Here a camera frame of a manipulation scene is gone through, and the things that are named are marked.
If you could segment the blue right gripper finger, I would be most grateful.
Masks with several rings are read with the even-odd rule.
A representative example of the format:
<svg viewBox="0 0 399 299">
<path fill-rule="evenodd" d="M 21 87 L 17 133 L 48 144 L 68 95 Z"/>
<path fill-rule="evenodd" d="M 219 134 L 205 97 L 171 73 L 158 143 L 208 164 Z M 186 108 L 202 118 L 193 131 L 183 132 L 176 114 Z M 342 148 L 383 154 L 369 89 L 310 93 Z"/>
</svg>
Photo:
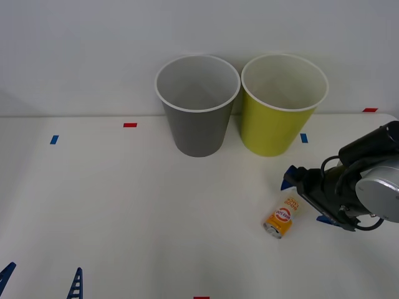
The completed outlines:
<svg viewBox="0 0 399 299">
<path fill-rule="evenodd" d="M 300 184 L 300 179 L 299 168 L 291 165 L 283 175 L 280 190 L 284 191 L 289 188 L 297 187 Z"/>
<path fill-rule="evenodd" d="M 324 224 L 329 224 L 329 225 L 333 225 L 336 227 L 340 227 L 340 224 L 336 221 L 334 221 L 333 219 L 325 216 L 325 215 L 320 215 L 316 218 L 317 221 L 322 222 Z"/>
</svg>

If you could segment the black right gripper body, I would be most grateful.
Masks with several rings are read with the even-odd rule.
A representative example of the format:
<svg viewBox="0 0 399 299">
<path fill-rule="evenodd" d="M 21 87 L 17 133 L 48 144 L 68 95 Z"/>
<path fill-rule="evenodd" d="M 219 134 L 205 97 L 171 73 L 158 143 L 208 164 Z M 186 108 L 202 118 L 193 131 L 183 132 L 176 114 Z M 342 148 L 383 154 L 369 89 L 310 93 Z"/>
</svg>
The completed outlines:
<svg viewBox="0 0 399 299">
<path fill-rule="evenodd" d="M 339 217 L 340 205 L 333 204 L 327 199 L 323 190 L 322 176 L 319 169 L 299 167 L 300 184 L 296 187 L 297 193 L 314 209 L 340 224 L 340 228 L 354 232 L 355 227 Z"/>
</svg>

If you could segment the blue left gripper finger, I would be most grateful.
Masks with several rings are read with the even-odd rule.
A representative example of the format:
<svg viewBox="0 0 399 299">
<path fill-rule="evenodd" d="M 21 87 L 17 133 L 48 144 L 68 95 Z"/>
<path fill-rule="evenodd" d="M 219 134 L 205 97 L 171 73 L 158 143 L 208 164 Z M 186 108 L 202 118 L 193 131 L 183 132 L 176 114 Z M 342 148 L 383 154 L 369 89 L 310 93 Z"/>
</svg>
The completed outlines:
<svg viewBox="0 0 399 299">
<path fill-rule="evenodd" d="M 83 294 L 83 271 L 78 267 L 66 299 L 83 299 Z"/>
<path fill-rule="evenodd" d="M 11 277 L 14 269 L 16 268 L 16 264 L 14 262 L 11 262 L 8 266 L 6 266 L 0 274 L 0 287 L 5 288 L 9 278 Z"/>
</svg>

